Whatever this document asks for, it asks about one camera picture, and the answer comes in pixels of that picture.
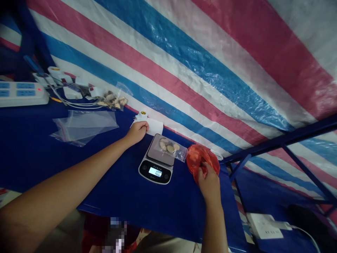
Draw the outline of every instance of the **hand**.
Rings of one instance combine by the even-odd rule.
[[[207,175],[204,178],[203,170],[199,168],[198,183],[206,206],[221,206],[219,177],[208,163],[204,162],[203,165],[207,168]]]
[[[146,121],[135,122],[124,138],[129,142],[130,146],[135,145],[144,138],[148,129],[149,126]]]

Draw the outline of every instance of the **digital kitchen scale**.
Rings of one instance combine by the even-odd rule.
[[[155,149],[159,140],[165,138],[156,134],[138,168],[139,174],[157,184],[168,184],[173,173],[174,157]]]

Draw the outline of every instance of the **charging cable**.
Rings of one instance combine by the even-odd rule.
[[[314,238],[307,231],[304,231],[303,229],[301,229],[299,227],[290,225],[288,222],[283,222],[283,221],[270,221],[270,224],[273,227],[276,227],[276,228],[279,228],[279,229],[292,230],[294,228],[294,229],[299,229],[299,230],[303,231],[304,233],[306,233],[310,237],[310,239],[311,239],[313,245],[315,246],[317,252],[321,253],[320,250],[319,250],[319,247],[318,247],[318,245],[316,243],[316,241],[314,240]]]
[[[314,238],[313,238],[307,231],[305,231],[305,230],[303,230],[303,229],[301,229],[301,228],[299,228],[299,227],[293,226],[293,225],[290,225],[290,226],[291,226],[292,228],[299,229],[299,230],[303,231],[304,233],[306,233],[306,234],[311,238],[311,241],[312,241],[313,245],[315,246],[317,252],[318,252],[318,253],[321,253],[321,252],[319,251],[319,247],[318,247],[316,241],[314,240]]]
[[[74,107],[74,108],[78,108],[78,109],[88,109],[88,110],[94,110],[94,109],[98,109],[98,108],[102,108],[102,106],[99,106],[99,107],[89,107],[89,106],[94,106],[94,105],[97,105],[97,102],[95,103],[72,103],[64,98],[62,98],[56,91],[56,89],[51,85],[49,84],[49,87],[53,90],[54,94],[62,101],[62,103],[64,103],[65,106],[71,106],[71,107]]]

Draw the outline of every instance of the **plastic bag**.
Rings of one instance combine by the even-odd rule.
[[[118,109],[123,111],[124,106],[128,102],[128,97],[133,97],[132,91],[124,84],[118,82],[116,85],[116,91],[106,91],[104,93],[104,97],[101,98],[97,104],[112,110]]]
[[[53,119],[59,131],[52,137],[82,147],[97,134],[118,128],[114,112],[68,111],[68,118]]]
[[[185,162],[187,156],[187,148],[166,137],[162,137],[155,145],[154,149],[166,153],[182,162]]]
[[[193,144],[188,148],[186,162],[187,167],[197,184],[199,178],[199,167],[203,170],[204,178],[207,175],[207,168],[202,164],[202,162],[208,163],[214,169],[215,173],[219,175],[220,164],[216,155],[213,154],[209,148],[200,144]]]

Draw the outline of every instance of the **red plastic bag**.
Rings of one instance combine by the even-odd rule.
[[[220,164],[215,154],[210,149],[200,144],[193,144],[188,148],[186,157],[187,166],[189,171],[193,175],[194,181],[198,184],[199,167],[202,168],[204,178],[207,175],[207,168],[202,162],[208,163],[215,171],[217,175],[220,172]]]

